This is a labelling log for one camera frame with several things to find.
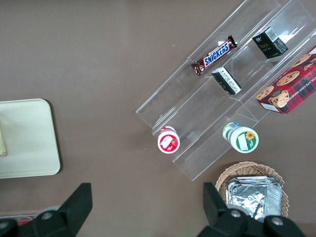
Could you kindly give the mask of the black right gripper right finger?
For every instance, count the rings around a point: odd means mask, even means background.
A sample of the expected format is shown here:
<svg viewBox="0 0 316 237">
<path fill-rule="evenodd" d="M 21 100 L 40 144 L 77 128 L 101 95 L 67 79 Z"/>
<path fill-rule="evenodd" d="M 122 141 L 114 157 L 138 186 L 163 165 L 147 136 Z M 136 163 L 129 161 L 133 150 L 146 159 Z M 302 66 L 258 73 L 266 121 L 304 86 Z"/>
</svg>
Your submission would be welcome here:
<svg viewBox="0 0 316 237">
<path fill-rule="evenodd" d="M 304 237 L 290 219 L 268 216 L 259 222 L 241 210 L 228 208 L 212 183 L 203 184 L 203 208 L 209 225 L 199 237 Z"/>
</svg>

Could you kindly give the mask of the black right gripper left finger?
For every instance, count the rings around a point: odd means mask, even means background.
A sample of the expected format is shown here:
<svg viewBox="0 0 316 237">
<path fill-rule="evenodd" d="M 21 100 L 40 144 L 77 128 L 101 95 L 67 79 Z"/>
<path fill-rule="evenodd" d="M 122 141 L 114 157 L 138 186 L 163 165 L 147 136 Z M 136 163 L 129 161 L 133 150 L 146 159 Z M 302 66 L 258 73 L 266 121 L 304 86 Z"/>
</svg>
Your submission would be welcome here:
<svg viewBox="0 0 316 237">
<path fill-rule="evenodd" d="M 0 221 L 2 237 L 75 237 L 93 207 L 90 183 L 82 183 L 57 209 L 39 214 L 25 225 L 14 219 Z"/>
</svg>

